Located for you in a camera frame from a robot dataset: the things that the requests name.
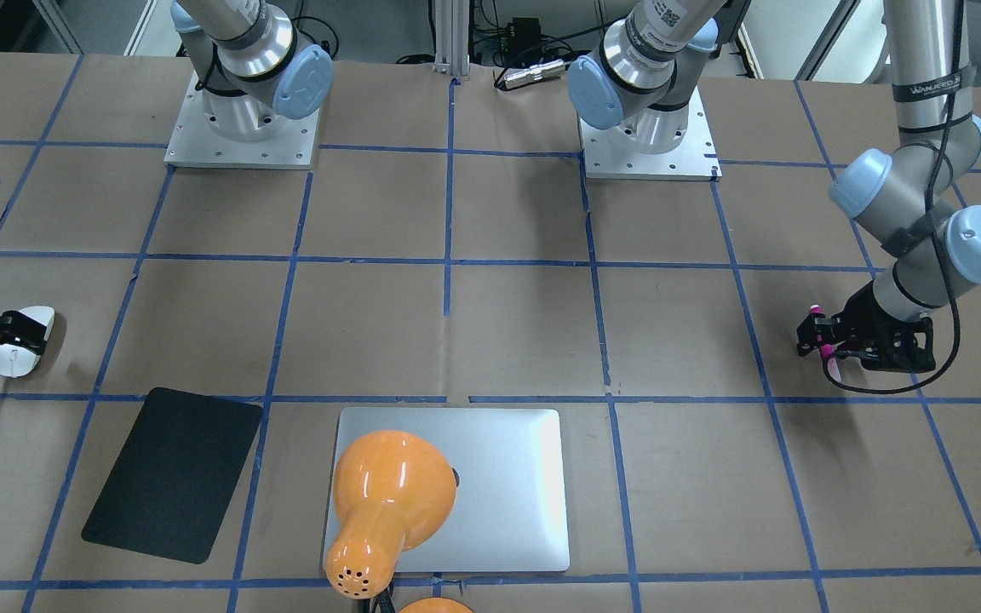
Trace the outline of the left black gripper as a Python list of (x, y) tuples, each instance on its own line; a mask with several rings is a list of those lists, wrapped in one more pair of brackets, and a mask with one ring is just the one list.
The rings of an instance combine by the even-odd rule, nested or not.
[[(892, 317), (877, 302), (871, 284), (850, 296), (842, 311), (825, 314), (820, 323), (835, 356), (857, 358), (868, 371), (923, 374), (937, 368), (933, 353), (933, 323), (920, 313), (915, 321)], [(818, 351), (809, 314), (795, 330), (795, 352), (806, 357)]]

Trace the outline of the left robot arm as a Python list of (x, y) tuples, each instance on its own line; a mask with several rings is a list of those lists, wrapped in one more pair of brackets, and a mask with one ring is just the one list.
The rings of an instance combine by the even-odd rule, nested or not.
[[(567, 72), (577, 116), (593, 129), (633, 129), (667, 116), (686, 124), (702, 54), (714, 49), (719, 1), (640, 1)], [(981, 205), (942, 201), (981, 159), (981, 119), (971, 112), (976, 67), (961, 1), (886, 1), (899, 147), (868, 150), (829, 188), (830, 201), (894, 257), (842, 310), (813, 307), (795, 331), (799, 356), (820, 353), (830, 383), (840, 362), (867, 371), (926, 374), (937, 380), (935, 310), (955, 309), (981, 284)]]

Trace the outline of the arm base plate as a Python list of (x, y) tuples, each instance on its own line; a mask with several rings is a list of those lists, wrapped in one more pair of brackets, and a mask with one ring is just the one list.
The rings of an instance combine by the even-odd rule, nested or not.
[(258, 100), (223, 97), (188, 80), (163, 160), (178, 168), (311, 170), (322, 110), (289, 119)]
[(645, 109), (612, 129), (580, 119), (577, 127), (591, 179), (716, 181), (723, 175), (700, 89), (673, 112)]

